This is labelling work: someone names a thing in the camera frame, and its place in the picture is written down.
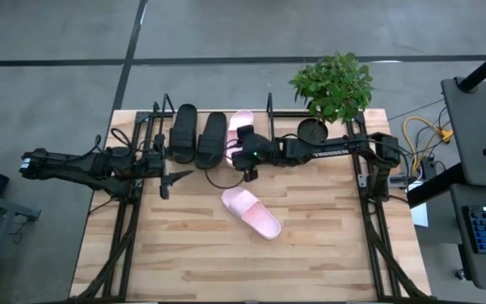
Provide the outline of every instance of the metal bracket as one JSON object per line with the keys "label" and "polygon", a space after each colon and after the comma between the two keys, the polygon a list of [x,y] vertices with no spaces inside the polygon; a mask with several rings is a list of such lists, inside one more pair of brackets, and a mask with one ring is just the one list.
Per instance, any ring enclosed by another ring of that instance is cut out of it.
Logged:
{"label": "metal bracket", "polygon": [[354,117],[354,120],[358,122],[360,125],[365,124],[365,114],[362,111],[358,112],[358,115]]}
{"label": "metal bracket", "polygon": [[150,111],[140,111],[136,112],[136,118],[134,119],[135,123],[146,122],[151,117]]}
{"label": "metal bracket", "polygon": [[358,174],[358,186],[360,187],[367,187],[367,176],[363,174]]}

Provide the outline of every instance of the pink slipper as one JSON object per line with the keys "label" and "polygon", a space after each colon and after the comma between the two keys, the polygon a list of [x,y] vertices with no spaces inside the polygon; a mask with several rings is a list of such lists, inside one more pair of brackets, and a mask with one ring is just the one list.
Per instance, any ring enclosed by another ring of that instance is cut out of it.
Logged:
{"label": "pink slipper", "polygon": [[224,206],[246,222],[259,235],[272,240],[280,233],[278,220],[263,206],[254,194],[242,187],[234,187],[223,192]]}
{"label": "pink slipper", "polygon": [[[241,110],[236,112],[229,120],[228,134],[226,134],[226,148],[234,145],[237,139],[237,128],[252,125],[254,123],[254,116],[251,111]],[[232,154],[241,151],[242,148],[226,149],[226,162],[232,166]]]}

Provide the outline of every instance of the yellow cable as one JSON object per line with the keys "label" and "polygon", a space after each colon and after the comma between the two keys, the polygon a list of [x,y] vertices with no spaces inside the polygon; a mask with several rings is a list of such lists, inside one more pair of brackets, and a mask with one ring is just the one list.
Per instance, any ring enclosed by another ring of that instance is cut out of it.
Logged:
{"label": "yellow cable", "polygon": [[[447,125],[449,125],[450,123],[451,123],[451,121],[444,123],[444,125],[442,125],[442,128],[443,128],[443,127],[445,127],[445,126],[447,126]],[[423,152],[422,152],[423,154],[424,154],[425,152],[427,152],[427,151],[426,151],[426,149],[428,149],[428,148],[429,148],[430,143],[432,142],[432,139],[433,139],[433,138],[434,138],[436,135],[438,135],[438,133],[434,133],[434,134],[432,135],[432,137],[429,139],[429,142],[427,142],[427,145],[425,146],[425,149],[423,149]],[[415,171],[416,171],[416,170],[419,168],[419,165],[421,164],[421,160],[423,159],[423,157],[424,157],[424,156],[423,156],[423,155],[421,155],[421,157],[420,157],[420,158],[417,158],[417,159],[414,161],[414,163],[413,163],[413,168],[412,168],[412,172],[413,172],[413,174],[415,174]]]}
{"label": "yellow cable", "polygon": [[402,123],[402,133],[404,134],[404,138],[406,139],[406,141],[408,142],[408,146],[410,146],[410,149],[412,150],[412,162],[413,162],[413,169],[412,169],[412,175],[415,174],[416,170],[417,170],[417,167],[416,167],[416,162],[417,160],[415,159],[415,153],[417,152],[415,150],[415,147],[413,146],[412,144],[412,141],[410,140],[409,136],[408,136],[408,131],[406,129],[406,126],[408,124],[409,121],[411,120],[419,120],[420,122],[423,122],[424,124],[426,124],[427,126],[433,128],[435,130],[435,134],[437,133],[440,133],[440,130],[435,126],[433,125],[432,123],[430,123],[428,120],[422,118],[422,117],[407,117],[404,122]]}

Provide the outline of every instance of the black slipper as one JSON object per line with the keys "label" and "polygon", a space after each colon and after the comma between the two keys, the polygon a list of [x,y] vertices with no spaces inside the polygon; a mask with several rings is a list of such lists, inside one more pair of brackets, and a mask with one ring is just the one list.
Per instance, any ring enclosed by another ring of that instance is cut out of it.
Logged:
{"label": "black slipper", "polygon": [[203,134],[198,138],[198,148],[194,163],[198,169],[211,169],[224,158],[226,145],[226,115],[223,112],[209,114]]}
{"label": "black slipper", "polygon": [[181,105],[170,129],[169,157],[179,164],[188,164],[196,154],[196,124],[198,114],[193,105]]}

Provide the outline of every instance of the black pot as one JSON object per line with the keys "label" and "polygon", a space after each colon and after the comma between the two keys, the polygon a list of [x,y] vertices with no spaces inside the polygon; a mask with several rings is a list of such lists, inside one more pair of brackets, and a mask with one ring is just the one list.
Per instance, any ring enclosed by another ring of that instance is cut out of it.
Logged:
{"label": "black pot", "polygon": [[319,144],[327,138],[327,127],[315,118],[307,118],[297,126],[297,136],[310,143]]}

